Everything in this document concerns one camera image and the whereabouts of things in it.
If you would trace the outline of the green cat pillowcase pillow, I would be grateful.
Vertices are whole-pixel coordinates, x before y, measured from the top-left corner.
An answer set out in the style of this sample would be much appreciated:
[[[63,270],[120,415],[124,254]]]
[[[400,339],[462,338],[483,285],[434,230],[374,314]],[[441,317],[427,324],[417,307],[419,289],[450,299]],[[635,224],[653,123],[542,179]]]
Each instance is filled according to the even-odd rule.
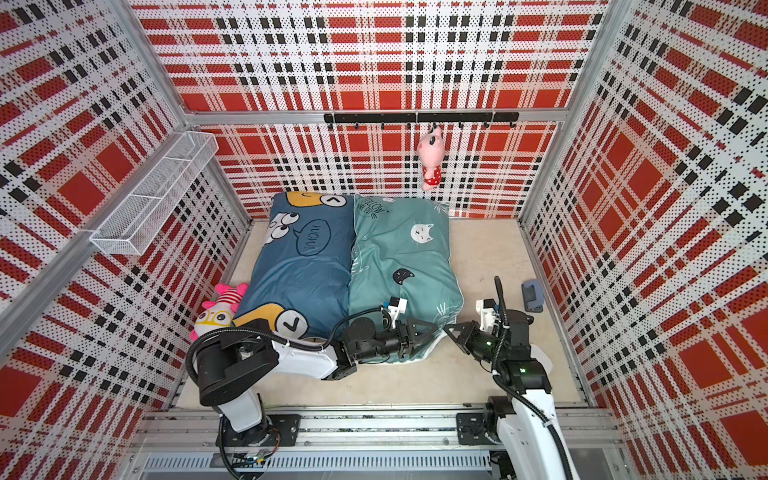
[[[464,297],[451,267],[449,208],[423,198],[354,198],[349,310],[405,299],[408,318],[437,327],[403,363],[426,359],[456,321]]]

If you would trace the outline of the blue cartoon pillowcase pillow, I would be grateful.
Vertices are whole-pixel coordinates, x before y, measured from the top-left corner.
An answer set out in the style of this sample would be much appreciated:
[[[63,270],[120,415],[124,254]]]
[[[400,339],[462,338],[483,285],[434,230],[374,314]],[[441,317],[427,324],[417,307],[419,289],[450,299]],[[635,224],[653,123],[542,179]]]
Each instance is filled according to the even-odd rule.
[[[263,319],[283,337],[327,339],[348,315],[353,207],[345,195],[275,195],[235,324]]]

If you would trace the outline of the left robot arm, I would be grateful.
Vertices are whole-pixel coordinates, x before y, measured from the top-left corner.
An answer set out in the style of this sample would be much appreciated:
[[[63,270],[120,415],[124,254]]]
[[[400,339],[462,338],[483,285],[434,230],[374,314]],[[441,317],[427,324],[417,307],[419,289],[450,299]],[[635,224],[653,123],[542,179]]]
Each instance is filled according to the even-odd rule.
[[[282,435],[264,412],[260,395],[252,390],[269,375],[339,381],[374,360],[412,359],[437,338],[438,330],[434,323],[408,317],[392,320],[388,329],[377,331],[364,314],[337,326],[343,329],[341,337],[322,343],[282,337],[264,319],[253,326],[218,328],[194,340],[185,368],[198,387],[200,404],[219,414],[217,445],[250,446]]]

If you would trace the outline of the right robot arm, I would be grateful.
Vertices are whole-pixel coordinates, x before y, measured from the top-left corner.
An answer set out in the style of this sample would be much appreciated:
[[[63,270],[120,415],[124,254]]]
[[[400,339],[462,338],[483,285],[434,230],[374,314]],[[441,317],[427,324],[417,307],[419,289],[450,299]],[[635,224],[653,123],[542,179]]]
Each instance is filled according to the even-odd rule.
[[[577,479],[562,438],[548,373],[533,357],[529,327],[533,317],[506,307],[501,279],[497,298],[481,303],[481,316],[493,321],[488,331],[476,321],[448,324],[444,332],[478,363],[486,363],[504,392],[484,407],[480,433],[503,445],[492,453],[493,472],[501,479]]]

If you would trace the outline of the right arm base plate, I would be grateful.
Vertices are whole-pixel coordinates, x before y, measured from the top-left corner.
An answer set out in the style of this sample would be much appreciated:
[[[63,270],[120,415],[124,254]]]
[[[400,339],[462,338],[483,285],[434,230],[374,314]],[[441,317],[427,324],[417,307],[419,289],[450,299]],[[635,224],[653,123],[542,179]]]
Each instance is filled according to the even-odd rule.
[[[494,421],[484,413],[459,413],[456,415],[456,432],[460,445],[500,445]]]

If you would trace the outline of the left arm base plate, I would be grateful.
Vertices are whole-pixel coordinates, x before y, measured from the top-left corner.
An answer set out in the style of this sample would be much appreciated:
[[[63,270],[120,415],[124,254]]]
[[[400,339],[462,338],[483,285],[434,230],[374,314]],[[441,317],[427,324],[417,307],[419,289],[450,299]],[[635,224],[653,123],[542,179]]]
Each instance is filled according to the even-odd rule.
[[[256,426],[236,432],[230,421],[220,418],[216,446],[230,447],[292,447],[296,444],[301,416],[278,414],[266,416]]]

